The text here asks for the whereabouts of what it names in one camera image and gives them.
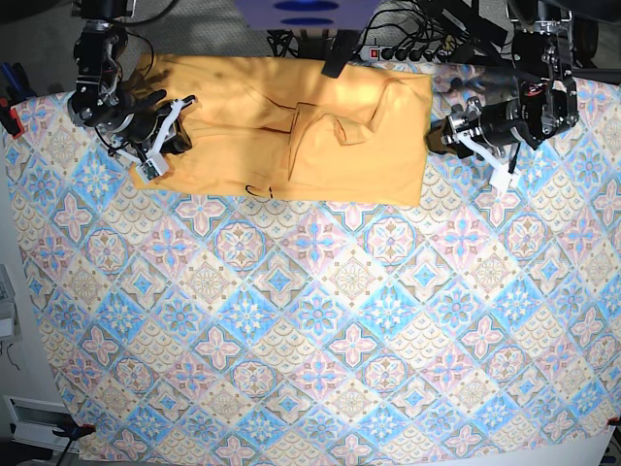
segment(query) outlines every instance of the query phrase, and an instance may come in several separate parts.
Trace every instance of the patterned tablecloth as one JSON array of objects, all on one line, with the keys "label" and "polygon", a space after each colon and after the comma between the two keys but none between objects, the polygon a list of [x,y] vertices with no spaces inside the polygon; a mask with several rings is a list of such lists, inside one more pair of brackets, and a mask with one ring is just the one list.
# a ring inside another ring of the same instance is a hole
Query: patterned tablecloth
[{"label": "patterned tablecloth", "polygon": [[[436,74],[434,117],[503,88]],[[502,200],[430,155],[419,208],[137,192],[67,95],[6,137],[18,242],[87,459],[412,464],[570,442],[621,408],[621,95]]]}]

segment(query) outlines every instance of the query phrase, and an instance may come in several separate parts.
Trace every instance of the black cable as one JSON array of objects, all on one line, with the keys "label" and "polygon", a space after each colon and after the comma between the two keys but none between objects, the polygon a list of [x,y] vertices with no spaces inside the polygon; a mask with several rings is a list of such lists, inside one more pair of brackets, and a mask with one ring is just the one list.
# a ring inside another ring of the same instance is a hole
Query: black cable
[{"label": "black cable", "polygon": [[407,41],[408,39],[411,39],[411,38],[414,38],[413,40],[414,40],[414,43],[416,44],[416,40],[417,40],[418,38],[420,38],[420,36],[422,36],[423,31],[425,30],[425,28],[426,28],[426,27],[427,27],[427,21],[423,22],[423,24],[422,24],[422,25],[421,25],[421,24],[418,24],[418,30],[417,30],[416,32],[413,32],[413,33],[409,34],[409,35],[408,35],[405,39],[403,39],[403,40],[402,40],[399,44],[397,44],[395,47],[393,47],[393,49],[392,49],[392,50],[398,50],[398,49],[400,49],[400,48],[401,48],[401,46],[402,46],[403,44],[405,44],[405,43],[406,43],[406,41]]},{"label": "black cable", "polygon": [[13,362],[13,360],[11,359],[11,354],[9,353],[9,350],[11,349],[11,347],[12,347],[12,346],[13,346],[13,343],[11,343],[10,345],[8,345],[8,346],[7,346],[7,357],[9,358],[9,362],[11,363],[11,365],[16,366],[16,367],[17,367],[17,369],[18,369],[19,371],[21,371],[21,369],[19,369],[19,366],[18,366],[18,365],[16,365],[16,364]]},{"label": "black cable", "polygon": [[171,3],[169,3],[168,6],[164,10],[162,10],[160,13],[158,13],[154,17],[143,19],[142,21],[123,22],[123,21],[118,21],[116,19],[111,19],[111,18],[104,18],[104,19],[110,24],[114,24],[116,26],[124,26],[124,27],[146,26],[147,24],[152,24],[160,20],[162,17],[170,13],[175,8],[175,6],[178,4],[178,2],[179,0],[171,0]]},{"label": "black cable", "polygon": [[372,27],[368,27],[367,29],[370,30],[375,30],[375,29],[381,29],[382,27],[394,27],[396,29],[399,29],[401,32],[403,32],[405,35],[409,36],[410,33],[407,32],[406,29],[404,29],[402,26],[400,26],[399,24],[395,23],[395,22],[386,22],[384,24],[380,24],[378,26],[372,26]]},{"label": "black cable", "polygon": [[129,31],[127,31],[127,34],[143,40],[148,45],[148,48],[150,49],[150,52],[151,52],[151,62],[148,65],[147,71],[143,74],[143,78],[137,83],[135,83],[132,87],[129,88],[129,90],[134,90],[139,84],[142,84],[145,82],[145,79],[147,78],[148,74],[153,69],[153,64],[155,62],[155,49],[153,48],[153,44],[151,43],[151,41],[147,39],[146,37],[143,37],[140,34],[136,34],[135,32],[129,32]]},{"label": "black cable", "polygon": [[108,141],[106,141],[104,139],[104,137],[101,135],[101,133],[99,132],[99,129],[97,129],[97,127],[93,128],[93,129],[95,130],[95,133],[97,133],[97,137],[99,137],[99,140],[102,142],[102,144],[104,146],[106,146],[109,151],[111,150],[113,154],[116,154],[117,150],[125,149],[130,144],[129,141],[124,141],[119,146],[115,147],[112,144],[108,143]]},{"label": "black cable", "polygon": [[522,143],[517,143],[517,149],[515,150],[515,155],[508,163],[508,172],[513,175],[515,172],[515,166],[517,165],[517,154],[520,153],[520,149],[522,147]]},{"label": "black cable", "polygon": [[379,15],[382,15],[384,13],[398,13],[398,12],[408,12],[408,13],[414,13],[416,15],[419,15],[420,17],[424,16],[422,14],[420,14],[419,12],[417,12],[416,10],[413,10],[412,8],[389,8],[386,10],[380,10],[377,13],[375,13],[371,19],[369,20],[369,23],[367,25],[367,27],[365,28],[365,32],[362,35],[362,42],[361,42],[361,46],[358,47],[358,51],[357,53],[360,53],[360,50],[367,44],[367,38],[369,37],[369,31],[370,31],[370,27],[373,27],[374,22],[376,21],[377,17]]},{"label": "black cable", "polygon": [[268,45],[272,49],[273,56],[286,56],[289,52],[292,56],[298,57],[298,51],[291,48],[294,36],[291,31],[273,30],[268,31]]},{"label": "black cable", "polygon": [[71,444],[73,444],[73,442],[74,442],[73,440],[70,440],[69,442],[67,442],[67,446],[65,447],[65,449],[62,451],[62,454],[58,458],[58,461],[56,462],[56,466],[60,466],[60,463],[62,463],[62,460],[65,458],[65,455],[67,454],[67,451],[69,451],[69,447],[71,446]]}]

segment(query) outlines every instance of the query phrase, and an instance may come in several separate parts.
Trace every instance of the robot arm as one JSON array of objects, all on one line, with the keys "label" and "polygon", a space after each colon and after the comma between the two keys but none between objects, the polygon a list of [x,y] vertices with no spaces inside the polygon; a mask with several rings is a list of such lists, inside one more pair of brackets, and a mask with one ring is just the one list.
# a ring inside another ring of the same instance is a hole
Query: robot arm
[{"label": "robot arm", "polygon": [[138,174],[147,183],[168,171],[162,154],[191,149],[179,116],[196,99],[190,95],[154,109],[166,97],[165,90],[137,100],[123,86],[118,58],[128,37],[121,23],[112,18],[131,16],[132,10],[128,0],[82,0],[74,4],[74,15],[86,19],[86,25],[74,48],[79,73],[68,111],[76,126],[94,128],[100,137],[103,133],[120,140],[118,147],[103,141],[109,155],[135,161]]},{"label": "robot arm", "polygon": [[[563,133],[578,122],[577,91],[572,75],[572,14],[542,2],[522,2],[528,14],[515,14],[512,43],[518,96],[482,107],[476,98],[466,109],[458,108],[436,122],[427,136],[436,153],[454,153],[459,158],[477,154],[494,165],[491,184],[501,192],[515,184],[518,148],[505,165],[489,160],[505,146],[527,144],[537,149],[543,141]],[[524,22],[522,17],[533,18]]]}]

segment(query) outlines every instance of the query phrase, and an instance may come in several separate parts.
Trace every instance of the power strip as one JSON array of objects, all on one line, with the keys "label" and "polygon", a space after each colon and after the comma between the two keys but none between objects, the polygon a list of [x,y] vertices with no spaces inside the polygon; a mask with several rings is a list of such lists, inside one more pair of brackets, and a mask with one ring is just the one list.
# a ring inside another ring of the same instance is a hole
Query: power strip
[{"label": "power strip", "polygon": [[360,50],[360,58],[363,61],[394,61],[396,63],[419,63],[423,51],[421,49],[409,50],[385,46],[364,46]]}]

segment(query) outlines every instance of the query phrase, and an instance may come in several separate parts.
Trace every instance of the pink flower motif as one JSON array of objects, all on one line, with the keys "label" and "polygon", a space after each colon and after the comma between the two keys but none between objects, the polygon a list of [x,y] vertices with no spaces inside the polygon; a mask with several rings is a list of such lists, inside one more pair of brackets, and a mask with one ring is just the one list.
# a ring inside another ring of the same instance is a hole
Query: pink flower motif
[{"label": "pink flower motif", "polygon": [[483,359],[489,347],[499,343],[504,335],[500,330],[493,328],[494,321],[490,316],[484,316],[477,324],[476,329],[462,337],[462,343],[474,347],[474,356]]},{"label": "pink flower motif", "polygon": [[530,260],[545,243],[545,224],[534,214],[516,218],[507,229],[507,249],[517,260]]},{"label": "pink flower motif", "polygon": [[379,393],[397,388],[408,376],[406,364],[394,356],[382,356],[373,360],[364,372],[364,383]]},{"label": "pink flower motif", "polygon": [[595,210],[601,213],[604,226],[610,226],[621,214],[621,186],[613,179],[608,183],[605,192],[599,194],[593,201]]},{"label": "pink flower motif", "polygon": [[586,347],[593,335],[597,335],[604,328],[601,320],[597,319],[596,308],[589,309],[584,315],[584,319],[578,321],[573,327],[572,332],[580,337],[580,345]]},{"label": "pink flower motif", "polygon": [[218,371],[226,368],[227,359],[239,354],[241,348],[231,341],[224,339],[222,330],[214,326],[207,332],[207,341],[196,346],[196,352],[210,360],[211,365]]},{"label": "pink flower motif", "polygon": [[114,441],[114,446],[125,451],[133,461],[138,460],[140,453],[147,451],[147,446],[136,440],[129,430],[123,430],[121,436],[122,440]]},{"label": "pink flower motif", "polygon": [[455,454],[464,456],[468,453],[468,449],[478,444],[483,437],[480,434],[474,434],[473,429],[469,425],[465,425],[455,437],[451,437],[445,443],[447,447],[455,449]]},{"label": "pink flower motif", "polygon": [[491,225],[498,228],[506,220],[507,211],[514,210],[520,205],[520,198],[515,192],[508,191],[501,196],[494,188],[483,190],[478,194],[474,203],[482,211],[488,213]]},{"label": "pink flower motif", "polygon": [[218,447],[215,454],[226,459],[231,466],[244,466],[254,456],[254,450],[243,446],[240,439],[232,435],[226,439],[226,446]]},{"label": "pink flower motif", "polygon": [[25,133],[24,139],[33,147],[41,144],[58,111],[45,99],[28,99],[16,106]]},{"label": "pink flower motif", "polygon": [[434,247],[458,270],[468,267],[488,239],[489,229],[466,206],[461,206],[432,238]]},{"label": "pink flower motif", "polygon": [[505,382],[515,376],[524,367],[524,353],[514,347],[499,349],[487,366],[487,375],[492,379]]},{"label": "pink flower motif", "polygon": [[573,426],[573,419],[568,418],[567,411],[562,411],[555,420],[543,427],[543,432],[549,434],[550,439],[556,442],[561,438],[563,432]]},{"label": "pink flower motif", "polygon": [[168,382],[192,401],[198,401],[216,380],[216,374],[196,356],[185,353],[166,374]]},{"label": "pink flower motif", "polygon": [[215,254],[238,272],[248,272],[260,262],[266,250],[265,237],[247,221],[226,224],[214,240]]},{"label": "pink flower motif", "polygon": [[252,398],[267,395],[277,384],[273,370],[257,361],[238,365],[231,373],[233,384]]},{"label": "pink flower motif", "polygon": [[140,249],[169,278],[175,278],[199,249],[198,244],[172,218],[154,227]]},{"label": "pink flower motif", "polygon": [[306,270],[319,274],[347,245],[339,226],[323,212],[312,210],[281,242],[287,253]]},{"label": "pink flower motif", "polygon": [[50,277],[60,281],[60,277],[69,267],[74,251],[64,236],[56,233],[51,225],[46,224],[39,234],[32,256]]},{"label": "pink flower motif", "polygon": [[191,199],[181,201],[175,212],[184,220],[189,220],[192,229],[201,236],[212,231],[212,221],[226,212],[226,206],[217,198],[192,195]]},{"label": "pink flower motif", "polygon": [[332,454],[337,458],[342,458],[345,466],[356,466],[362,464],[361,456],[371,454],[373,450],[368,445],[361,444],[358,436],[349,434],[344,441],[344,445],[332,448]]},{"label": "pink flower motif", "polygon": [[572,365],[577,356],[572,341],[562,336],[551,344],[549,350],[538,357],[535,363],[551,381],[554,381],[563,369]]},{"label": "pink flower motif", "polygon": [[440,392],[448,392],[472,370],[473,361],[454,344],[436,356],[421,372]]},{"label": "pink flower motif", "polygon": [[398,216],[383,217],[365,234],[365,250],[386,267],[401,264],[414,248],[414,230]]},{"label": "pink flower motif", "polygon": [[613,102],[616,103],[611,95],[614,87],[609,88],[607,84],[587,80],[578,80],[576,84],[580,118],[588,128],[593,126]]},{"label": "pink flower motif", "polygon": [[584,207],[559,234],[563,249],[575,264],[582,262],[601,238],[602,228],[588,207]]},{"label": "pink flower motif", "polygon": [[375,340],[364,337],[362,328],[353,323],[345,330],[344,338],[336,340],[330,345],[330,350],[337,354],[343,354],[345,364],[353,368],[362,362],[364,354],[369,354],[376,347]]},{"label": "pink flower motif", "polygon": [[90,338],[84,340],[82,347],[97,356],[97,360],[104,366],[110,364],[110,355],[118,350],[118,345],[112,340],[106,340],[99,327],[90,329]]},{"label": "pink flower motif", "polygon": [[318,351],[300,366],[291,376],[291,381],[317,400],[321,400],[339,386],[345,377],[346,372],[341,364]]},{"label": "pink flower motif", "polygon": [[118,233],[112,228],[102,227],[88,237],[86,256],[102,272],[114,275],[127,263],[128,252]]},{"label": "pink flower motif", "polygon": [[67,193],[63,200],[63,210],[54,216],[54,222],[61,228],[65,228],[74,243],[82,238],[82,228],[93,220],[93,215],[88,209],[78,207],[78,200],[71,192]]}]

